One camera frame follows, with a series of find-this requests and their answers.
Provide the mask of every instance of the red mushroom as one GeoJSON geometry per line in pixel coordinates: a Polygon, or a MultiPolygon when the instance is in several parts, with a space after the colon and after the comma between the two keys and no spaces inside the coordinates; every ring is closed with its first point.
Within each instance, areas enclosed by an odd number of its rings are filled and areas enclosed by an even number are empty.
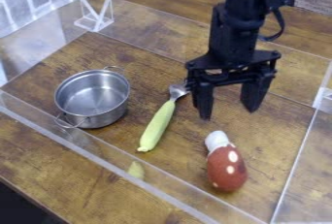
{"type": "Polygon", "coordinates": [[[205,140],[209,150],[207,177],[213,186],[225,192],[237,190],[247,174],[242,156],[222,131],[213,132],[205,140]]]}

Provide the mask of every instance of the wooden table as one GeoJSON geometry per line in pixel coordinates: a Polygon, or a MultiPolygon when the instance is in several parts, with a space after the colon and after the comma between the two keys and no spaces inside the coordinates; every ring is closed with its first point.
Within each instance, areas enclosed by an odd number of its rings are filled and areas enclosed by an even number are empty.
{"type": "MultiPolygon", "coordinates": [[[[211,6],[218,0],[130,1],[207,23],[211,6]]],[[[102,0],[92,2],[97,6],[102,0]]],[[[304,20],[302,13],[298,9],[285,11],[288,30],[278,40],[278,49],[286,54],[280,61],[282,72],[270,89],[274,94],[268,95],[259,110],[247,113],[238,101],[238,87],[225,87],[217,90],[211,121],[202,121],[190,97],[185,97],[178,103],[162,142],[147,154],[135,151],[139,137],[155,110],[168,97],[168,84],[186,77],[183,61],[126,45],[100,34],[87,33],[12,80],[2,90],[44,112],[57,115],[53,92],[68,76],[100,69],[104,65],[123,67],[132,87],[128,112],[111,126],[88,132],[269,222],[312,121],[310,104],[329,64],[328,59],[310,55],[310,52],[320,56],[332,54],[328,25],[332,19],[305,13],[308,20],[304,20]],[[289,87],[282,75],[293,82],[306,78],[308,93],[301,95],[304,90],[289,87]],[[215,192],[206,181],[203,139],[214,130],[226,131],[242,152],[249,171],[246,184],[233,194],[215,192]]],[[[273,29],[268,21],[266,30],[273,29]]],[[[159,35],[166,41],[164,49],[171,49],[167,46],[172,36],[159,35]]],[[[0,119],[0,177],[64,220],[76,223],[198,222],[126,179],[31,132],[6,115],[1,114],[0,119]]]]}

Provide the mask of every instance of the mushroom cap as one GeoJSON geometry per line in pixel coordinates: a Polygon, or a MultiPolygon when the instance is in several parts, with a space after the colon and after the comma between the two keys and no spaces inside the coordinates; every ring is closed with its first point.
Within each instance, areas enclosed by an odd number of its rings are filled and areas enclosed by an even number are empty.
{"type": "Polygon", "coordinates": [[[221,191],[237,190],[246,181],[247,173],[237,148],[229,144],[218,147],[207,156],[207,177],[221,191]]]}

